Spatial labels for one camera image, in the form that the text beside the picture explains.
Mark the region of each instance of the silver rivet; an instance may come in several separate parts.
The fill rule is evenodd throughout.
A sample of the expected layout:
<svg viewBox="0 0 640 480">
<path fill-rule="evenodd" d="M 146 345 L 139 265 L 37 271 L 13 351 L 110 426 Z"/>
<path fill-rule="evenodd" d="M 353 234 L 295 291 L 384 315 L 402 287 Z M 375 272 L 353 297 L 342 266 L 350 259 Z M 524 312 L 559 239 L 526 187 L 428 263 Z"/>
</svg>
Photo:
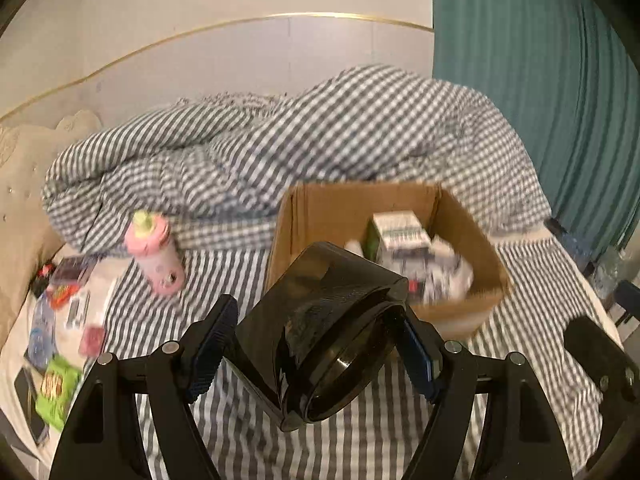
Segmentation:
<svg viewBox="0 0 640 480">
<path fill-rule="evenodd" d="M 104 354 L 101 354 L 100 357 L 98 357 L 98 364 L 107 365 L 111 362 L 112 359 L 113 354 L 111 352 L 105 352 Z"/>
<path fill-rule="evenodd" d="M 520 352 L 511 352 L 511 354 L 509 354 L 509 359 L 513 364 L 518 366 L 522 366 L 527 362 L 524 355 L 522 355 Z"/>
<path fill-rule="evenodd" d="M 452 354 L 458 354 L 462 351 L 462 345 L 457 341 L 449 340 L 444 343 L 444 349 Z"/>
<path fill-rule="evenodd" d="M 634 371 L 631 368 L 627 368 L 625 370 L 625 378 L 626 378 L 626 384 L 628 384 L 629 386 L 633 386 L 634 383 L 636 382 L 636 375 L 634 374 Z"/>
<path fill-rule="evenodd" d="M 162 345 L 162 351 L 165 354 L 174 354 L 178 351 L 180 345 L 175 341 L 168 341 Z"/>
</svg>

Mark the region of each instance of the teal curtain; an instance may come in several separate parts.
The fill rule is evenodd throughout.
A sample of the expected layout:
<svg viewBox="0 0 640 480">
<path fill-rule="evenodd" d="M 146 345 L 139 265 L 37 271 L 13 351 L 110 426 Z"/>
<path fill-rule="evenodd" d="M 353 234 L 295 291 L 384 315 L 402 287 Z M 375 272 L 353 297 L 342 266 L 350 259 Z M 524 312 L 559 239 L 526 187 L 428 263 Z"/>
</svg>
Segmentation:
<svg viewBox="0 0 640 480">
<path fill-rule="evenodd" d="M 595 254 L 640 216 L 640 77 L 593 0 L 433 0 L 434 77 L 488 95 Z"/>
</svg>

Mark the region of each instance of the pink tumbler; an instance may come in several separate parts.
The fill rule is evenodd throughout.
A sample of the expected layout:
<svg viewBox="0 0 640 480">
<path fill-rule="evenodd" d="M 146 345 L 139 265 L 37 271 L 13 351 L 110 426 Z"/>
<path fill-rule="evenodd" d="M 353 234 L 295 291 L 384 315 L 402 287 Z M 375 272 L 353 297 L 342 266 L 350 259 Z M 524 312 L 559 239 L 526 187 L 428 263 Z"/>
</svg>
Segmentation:
<svg viewBox="0 0 640 480">
<path fill-rule="evenodd" d="M 156 294 L 170 296 L 184 286 L 182 262 L 162 215 L 136 211 L 124 243 Z"/>
</svg>

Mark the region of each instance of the curtain fold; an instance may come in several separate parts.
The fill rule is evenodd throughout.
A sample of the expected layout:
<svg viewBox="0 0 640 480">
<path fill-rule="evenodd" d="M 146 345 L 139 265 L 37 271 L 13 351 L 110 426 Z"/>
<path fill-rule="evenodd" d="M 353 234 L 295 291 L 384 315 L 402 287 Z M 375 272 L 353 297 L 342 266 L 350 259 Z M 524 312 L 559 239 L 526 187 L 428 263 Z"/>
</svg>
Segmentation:
<svg viewBox="0 0 640 480">
<path fill-rule="evenodd" d="M 433 0 L 434 77 L 488 95 L 594 254 L 640 217 L 640 76 L 593 0 Z"/>
</svg>

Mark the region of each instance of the green package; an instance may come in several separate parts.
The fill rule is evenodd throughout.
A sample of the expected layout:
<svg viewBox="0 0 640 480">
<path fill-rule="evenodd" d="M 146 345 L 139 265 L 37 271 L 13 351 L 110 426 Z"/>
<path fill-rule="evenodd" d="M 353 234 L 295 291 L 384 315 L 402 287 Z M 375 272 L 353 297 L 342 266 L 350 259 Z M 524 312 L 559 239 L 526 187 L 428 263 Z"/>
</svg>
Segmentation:
<svg viewBox="0 0 640 480">
<path fill-rule="evenodd" d="M 36 412 L 58 431 L 65 426 L 69 405 L 82 372 L 56 355 L 49 361 L 36 400 Z"/>
</svg>

